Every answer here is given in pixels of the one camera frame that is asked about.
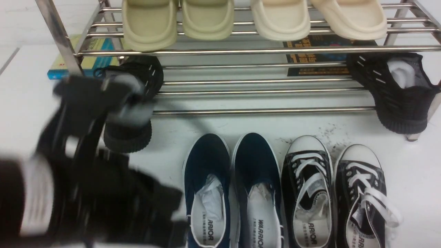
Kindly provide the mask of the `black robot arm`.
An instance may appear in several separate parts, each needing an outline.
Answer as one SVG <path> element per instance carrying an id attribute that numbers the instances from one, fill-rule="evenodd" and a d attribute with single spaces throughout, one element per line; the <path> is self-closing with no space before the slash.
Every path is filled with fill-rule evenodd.
<path id="1" fill-rule="evenodd" d="M 53 92 L 60 106 L 32 156 L 1 155 L 1 247 L 185 246 L 187 221 L 172 220 L 182 191 L 98 146 L 105 124 L 148 124 L 153 103 L 145 85 L 128 74 L 73 75 Z"/>

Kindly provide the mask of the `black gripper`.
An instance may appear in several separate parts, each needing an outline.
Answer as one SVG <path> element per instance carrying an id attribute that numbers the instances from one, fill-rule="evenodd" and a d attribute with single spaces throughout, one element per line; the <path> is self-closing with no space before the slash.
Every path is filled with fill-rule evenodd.
<path id="1" fill-rule="evenodd" d="M 69 137 L 78 138 L 74 161 L 91 162 L 106 123 L 140 128 L 153 115 L 154 101 L 145 95 L 146 87 L 129 74 L 103 79 L 72 75 L 53 89 L 60 106 L 42 131 L 36 152 L 48 159 L 66 156 Z"/>

